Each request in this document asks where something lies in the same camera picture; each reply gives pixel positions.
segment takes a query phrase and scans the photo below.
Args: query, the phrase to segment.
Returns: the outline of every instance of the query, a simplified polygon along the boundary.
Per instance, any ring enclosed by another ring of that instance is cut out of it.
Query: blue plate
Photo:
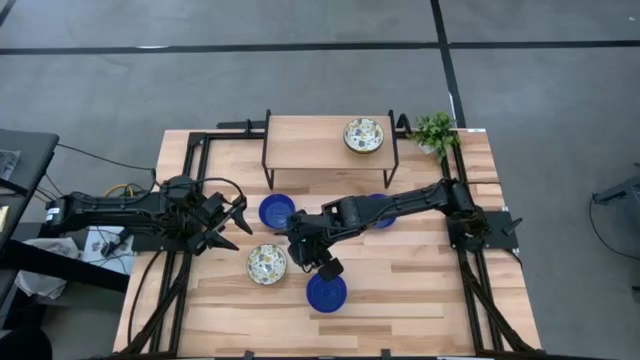
[[[385,194],[371,194],[371,195],[369,195],[369,197],[372,198],[372,199],[382,199],[382,198],[386,198],[387,195],[385,195]],[[373,227],[375,229],[384,229],[386,227],[391,226],[391,224],[393,224],[394,222],[396,222],[396,218],[384,219],[382,221],[378,221],[377,223],[375,223],[375,225],[373,225]]]
[[[293,200],[284,194],[272,194],[267,196],[258,209],[260,220],[263,224],[276,230],[287,227],[287,217],[296,212]]]
[[[315,274],[307,284],[307,300],[317,311],[334,312],[347,300],[347,285],[340,276],[324,281],[319,274]]]

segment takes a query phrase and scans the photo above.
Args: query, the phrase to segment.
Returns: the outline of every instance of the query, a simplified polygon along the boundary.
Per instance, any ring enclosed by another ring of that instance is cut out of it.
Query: potted plant
[[[453,127],[453,119],[444,112],[432,116],[420,116],[417,119],[418,130],[409,138],[415,141],[425,154],[437,153],[440,160],[447,155],[447,147],[459,144],[458,137],[449,129]]]

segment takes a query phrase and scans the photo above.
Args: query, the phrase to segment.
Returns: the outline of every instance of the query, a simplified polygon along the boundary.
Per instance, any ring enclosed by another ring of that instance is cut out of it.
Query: small wooden table
[[[382,170],[389,187],[398,167],[393,112],[388,116],[299,116],[267,113],[264,170],[273,189],[275,170]],[[345,145],[344,129],[358,118],[376,121],[384,140],[371,154],[357,154]]]
[[[470,185],[474,200],[487,210],[500,210],[504,199],[487,134],[464,129],[459,133],[469,181],[483,183]],[[159,181],[182,173],[188,135],[187,130],[165,132]],[[335,313],[318,313],[308,305],[305,287],[313,274],[303,273],[291,259],[280,282],[256,285],[245,269],[251,249],[274,243],[286,250],[288,245],[258,217],[260,202],[271,194],[262,172],[262,144],[260,140],[211,143],[205,176],[227,177],[242,187],[249,203],[245,217],[254,234],[229,225],[224,236],[240,251],[212,249],[193,258],[179,356],[237,357],[245,350],[256,356],[380,356],[382,348],[391,349],[393,355],[474,354],[457,257],[449,248],[445,218],[437,211],[398,218],[388,229],[371,230],[331,247],[345,267],[342,277],[348,287],[347,302]],[[288,194],[297,208],[313,213],[323,203],[348,194],[394,194],[442,177],[434,156],[424,155],[408,140],[398,139],[397,144],[400,167],[387,191],[372,172],[346,169],[280,170],[283,175],[275,190]],[[450,167],[455,176],[453,160]],[[215,191],[228,198],[234,194],[230,186],[206,183],[206,195]],[[115,351],[126,346],[133,297],[152,255],[142,253],[135,259]],[[539,347],[519,264],[501,250],[487,250],[485,256],[496,305],[526,342]],[[161,255],[142,287],[134,334],[157,305],[163,268]],[[482,306],[478,311],[484,345],[490,348],[487,317]],[[173,314],[169,309],[165,317],[160,350],[168,348]]]

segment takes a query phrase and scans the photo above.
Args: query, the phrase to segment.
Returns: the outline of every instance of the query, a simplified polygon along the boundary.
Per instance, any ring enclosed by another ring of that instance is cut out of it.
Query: black mount bracket
[[[486,236],[483,242],[469,239],[460,229],[458,222],[447,218],[447,230],[449,232],[449,243],[452,248],[462,247],[469,252],[477,252],[481,248],[485,249],[505,249],[513,250],[518,248],[518,238],[515,234],[515,226],[520,224],[522,219],[511,219],[508,211],[486,211],[485,217],[489,227],[494,231]]]

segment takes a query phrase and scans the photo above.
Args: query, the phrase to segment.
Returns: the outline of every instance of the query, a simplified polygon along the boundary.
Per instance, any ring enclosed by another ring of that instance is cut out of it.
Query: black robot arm
[[[331,280],[343,271],[328,250],[335,242],[358,236],[380,220],[428,210],[456,219],[469,238],[482,238],[490,232],[484,212],[473,203],[468,188],[457,180],[442,179],[426,188],[381,199],[348,196],[324,204],[318,215],[298,211],[287,220],[289,254],[304,271],[319,268],[320,276]]]
[[[246,198],[241,193],[229,202],[218,192],[205,197],[196,186],[188,176],[176,176],[161,184],[157,192],[133,197],[72,193],[47,204],[45,227],[50,233],[62,233],[89,225],[123,226],[134,235],[144,233],[178,239],[183,246],[181,250],[195,255],[207,247],[238,250],[220,233],[229,220],[245,232],[253,233],[243,217]]]

